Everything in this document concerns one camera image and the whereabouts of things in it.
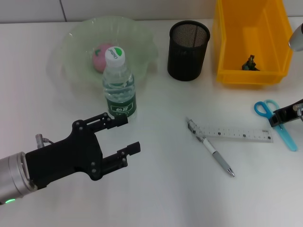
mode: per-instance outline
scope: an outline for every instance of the pen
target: pen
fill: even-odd
[[[208,141],[208,139],[201,135],[199,128],[195,125],[192,120],[187,121],[189,130],[195,135],[195,137],[204,144],[206,149],[213,155],[216,161],[222,166],[222,168],[227,171],[231,176],[235,176],[231,167],[227,162],[223,159],[220,153],[212,146],[212,144]]]

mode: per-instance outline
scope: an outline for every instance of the white tabletop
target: white tabletop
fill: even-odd
[[[212,20],[200,20],[211,29]],[[290,18],[293,28],[303,18]],[[154,33],[158,68],[137,88],[137,118],[97,133],[104,156],[139,141],[128,167],[94,182],[76,173],[0,206],[7,227],[262,227],[303,226],[303,124],[285,124],[299,147],[211,140],[236,174],[231,178],[195,140],[184,122],[269,128],[257,101],[281,107],[303,97],[303,53],[294,53],[287,78],[263,89],[215,81],[212,39],[201,75],[180,82],[167,73],[169,29],[176,21],[142,22]],[[100,99],[62,92],[50,78],[52,52],[77,23],[0,25],[0,158],[36,148],[35,135],[66,138],[71,124],[106,111]]]

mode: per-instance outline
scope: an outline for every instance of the green led light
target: green led light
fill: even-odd
[[[5,203],[13,202],[15,199],[7,200]]]

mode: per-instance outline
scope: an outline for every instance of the clear plastic ruler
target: clear plastic ruler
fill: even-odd
[[[197,136],[207,138],[231,138],[236,140],[246,140],[255,142],[272,143],[273,137],[270,130],[265,129],[241,129],[234,127],[198,127],[190,120],[188,125],[194,128]]]

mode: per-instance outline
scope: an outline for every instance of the yellow plastic bin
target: yellow plastic bin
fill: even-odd
[[[292,29],[282,0],[217,0],[213,25],[217,81],[271,85],[288,73]],[[255,56],[260,71],[243,71]]]

